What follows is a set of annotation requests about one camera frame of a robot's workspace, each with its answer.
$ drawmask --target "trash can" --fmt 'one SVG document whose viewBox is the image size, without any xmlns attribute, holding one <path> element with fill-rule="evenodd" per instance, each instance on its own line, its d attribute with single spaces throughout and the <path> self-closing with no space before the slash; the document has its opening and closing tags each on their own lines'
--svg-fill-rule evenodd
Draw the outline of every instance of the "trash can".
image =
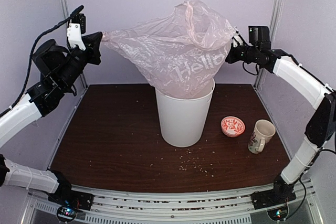
<svg viewBox="0 0 336 224">
<path fill-rule="evenodd" d="M 161 135 L 175 147 L 188 147 L 200 140 L 215 89 L 212 79 L 192 99 L 178 99 L 155 89 Z"/>
</svg>

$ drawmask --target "floral pattern on bowl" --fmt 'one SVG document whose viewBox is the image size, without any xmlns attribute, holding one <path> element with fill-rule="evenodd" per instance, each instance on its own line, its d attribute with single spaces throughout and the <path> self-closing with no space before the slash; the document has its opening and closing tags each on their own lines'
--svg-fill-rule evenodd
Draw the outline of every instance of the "floral pattern on bowl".
<svg viewBox="0 0 336 224">
<path fill-rule="evenodd" d="M 227 116 L 222 119 L 222 131 L 229 137 L 237 137 L 245 131 L 245 124 L 235 116 Z"/>
</svg>

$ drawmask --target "translucent bag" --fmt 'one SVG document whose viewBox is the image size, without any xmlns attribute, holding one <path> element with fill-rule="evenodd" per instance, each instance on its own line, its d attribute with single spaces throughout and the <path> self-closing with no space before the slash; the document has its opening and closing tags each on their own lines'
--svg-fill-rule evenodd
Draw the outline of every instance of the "translucent bag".
<svg viewBox="0 0 336 224">
<path fill-rule="evenodd" d="M 103 32 L 102 43 L 136 65 L 150 85 L 190 99 L 214 77 L 236 30 L 199 0 L 185 0 L 167 18 Z"/>
</svg>

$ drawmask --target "printed design on mug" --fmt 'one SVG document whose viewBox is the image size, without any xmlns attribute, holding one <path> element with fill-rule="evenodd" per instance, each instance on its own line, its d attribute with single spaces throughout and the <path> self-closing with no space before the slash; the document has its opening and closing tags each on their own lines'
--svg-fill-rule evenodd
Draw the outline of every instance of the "printed design on mug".
<svg viewBox="0 0 336 224">
<path fill-rule="evenodd" d="M 244 126 L 234 118 L 224 120 L 223 129 L 232 135 L 240 134 L 245 130 Z"/>
<path fill-rule="evenodd" d="M 256 133 L 253 132 L 250 141 L 248 142 L 248 147 L 252 147 L 258 141 L 256 140 Z"/>
</svg>

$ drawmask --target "plastic bag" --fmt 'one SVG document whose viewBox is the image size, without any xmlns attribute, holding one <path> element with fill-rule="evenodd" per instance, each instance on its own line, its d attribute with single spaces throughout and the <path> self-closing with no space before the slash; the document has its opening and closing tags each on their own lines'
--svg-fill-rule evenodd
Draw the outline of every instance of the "plastic bag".
<svg viewBox="0 0 336 224">
<path fill-rule="evenodd" d="M 136 65 L 150 85 L 190 99 L 217 73 L 236 30 L 199 0 L 185 0 L 164 19 L 103 32 L 102 43 Z"/>
</svg>

